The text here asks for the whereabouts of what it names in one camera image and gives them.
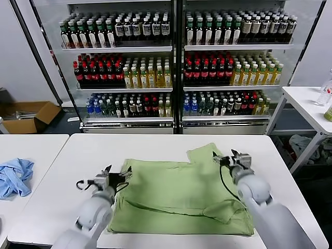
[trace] shelf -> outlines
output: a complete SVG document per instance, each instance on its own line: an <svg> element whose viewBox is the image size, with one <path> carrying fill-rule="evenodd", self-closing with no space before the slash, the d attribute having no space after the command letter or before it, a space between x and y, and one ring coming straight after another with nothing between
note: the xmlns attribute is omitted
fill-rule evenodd
<svg viewBox="0 0 332 249"><path fill-rule="evenodd" d="M133 52L171 52L172 46L117 47L117 48L70 48L66 53L133 53Z"/></svg>
<svg viewBox="0 0 332 249"><path fill-rule="evenodd" d="M233 90L260 90L260 89L276 89L279 85L272 86L220 86L220 87L184 87L185 92L188 91L233 91Z"/></svg>
<svg viewBox="0 0 332 249"><path fill-rule="evenodd" d="M209 50L270 50L270 49L302 49L304 45L293 44L237 44L237 45L190 45L185 46L186 51Z"/></svg>
<svg viewBox="0 0 332 249"><path fill-rule="evenodd" d="M78 92L87 94L92 93L122 93L122 92L172 92L173 88L139 88L139 89L128 89L128 88L115 88L115 89L76 89Z"/></svg>
<svg viewBox="0 0 332 249"><path fill-rule="evenodd" d="M236 116L188 116L182 117L183 122L212 122L212 121L256 121L269 120L269 115L236 115Z"/></svg>

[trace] floor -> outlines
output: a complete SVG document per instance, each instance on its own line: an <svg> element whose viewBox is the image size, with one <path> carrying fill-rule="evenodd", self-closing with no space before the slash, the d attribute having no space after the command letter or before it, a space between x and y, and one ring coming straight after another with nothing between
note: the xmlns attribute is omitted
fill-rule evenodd
<svg viewBox="0 0 332 249"><path fill-rule="evenodd" d="M74 133L80 133L79 121L67 122L71 117L77 117L74 109L64 109L57 115L43 134L66 133L72 135ZM297 111L294 109L286 109L282 112L282 115L276 124L276 129L290 130L312 128ZM332 192L327 191L332 189L332 174L322 175L322 177L314 180L297 181L297 183L311 211L321 226L326 239L329 244L332 244ZM9 248L37 249L40 247L12 244Z"/></svg>

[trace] white table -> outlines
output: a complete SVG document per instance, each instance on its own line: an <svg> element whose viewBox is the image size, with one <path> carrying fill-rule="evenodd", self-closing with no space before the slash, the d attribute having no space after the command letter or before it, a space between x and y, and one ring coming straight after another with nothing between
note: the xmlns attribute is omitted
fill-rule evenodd
<svg viewBox="0 0 332 249"><path fill-rule="evenodd" d="M120 172L126 158L189 161L186 151L211 142L225 155L231 154L231 149L251 154L253 169L271 184L273 197L290 209L318 249L328 248L317 221L274 144L263 135L74 134L26 205L8 240L52 245L63 231L74 225L80 205L91 197L92 189L81 192L76 189L76 182L92 179L110 164L113 172ZM98 240L98 248L257 249L265 246L257 233L247 238L111 234L105 231Z"/></svg>
<svg viewBox="0 0 332 249"><path fill-rule="evenodd" d="M307 163L311 155L319 147L320 143L327 137L332 136L332 122L324 118L324 114L328 110L329 105L318 106L315 103L321 94L320 87L283 87L282 91L283 95L266 128L265 134L271 134L287 101L291 103L291 105L317 132L316 136L290 168L290 172L294 174Z"/></svg>
<svg viewBox="0 0 332 249"><path fill-rule="evenodd" d="M33 161L33 176L28 181L31 194L18 195L10 200L0 200L0 248L7 245L7 235L19 218L27 202L37 189L38 184L54 162L69 135L0 135L0 163L14 158Z"/></svg>

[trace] clear water bottle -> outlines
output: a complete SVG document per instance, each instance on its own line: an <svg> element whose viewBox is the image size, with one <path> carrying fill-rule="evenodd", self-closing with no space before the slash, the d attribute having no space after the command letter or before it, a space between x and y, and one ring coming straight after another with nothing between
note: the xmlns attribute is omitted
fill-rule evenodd
<svg viewBox="0 0 332 249"><path fill-rule="evenodd" d="M190 105L189 101L185 100L185 103L183 104L183 116L189 116L190 113Z"/></svg>
<svg viewBox="0 0 332 249"><path fill-rule="evenodd" d="M197 116L197 110L198 110L197 100L192 100L191 113L190 114L192 116Z"/></svg>

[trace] blue bottle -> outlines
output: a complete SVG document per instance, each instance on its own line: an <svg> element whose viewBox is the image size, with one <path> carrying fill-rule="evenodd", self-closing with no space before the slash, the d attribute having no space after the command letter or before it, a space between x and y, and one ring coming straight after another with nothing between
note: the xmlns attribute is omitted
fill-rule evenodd
<svg viewBox="0 0 332 249"><path fill-rule="evenodd" d="M189 101L185 100L185 103L183 104L183 116L189 116L189 113L190 113Z"/></svg>

